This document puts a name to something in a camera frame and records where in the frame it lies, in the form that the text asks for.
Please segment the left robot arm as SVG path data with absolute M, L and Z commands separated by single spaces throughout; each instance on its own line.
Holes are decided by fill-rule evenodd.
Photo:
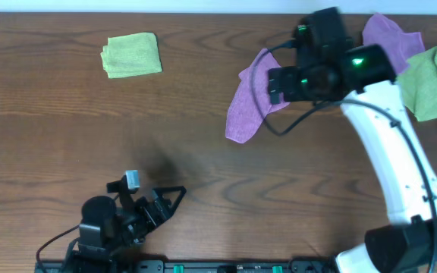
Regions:
M 144 196 L 133 200 L 129 193 L 122 193 L 120 207 L 107 196 L 87 200 L 81 209 L 78 249 L 68 252 L 61 271 L 134 271 L 121 254 L 144 243 L 148 234 L 169 220 L 186 192 L 183 186 L 154 188 L 152 201 Z

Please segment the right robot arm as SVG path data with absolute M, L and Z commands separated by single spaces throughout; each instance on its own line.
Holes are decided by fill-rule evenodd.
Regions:
M 336 256 L 339 272 L 434 271 L 437 177 L 411 125 L 401 88 L 379 45 L 356 47 L 336 8 L 300 20 L 287 47 L 297 63 L 269 71 L 272 103 L 337 105 L 358 133 L 381 184 L 387 226 Z

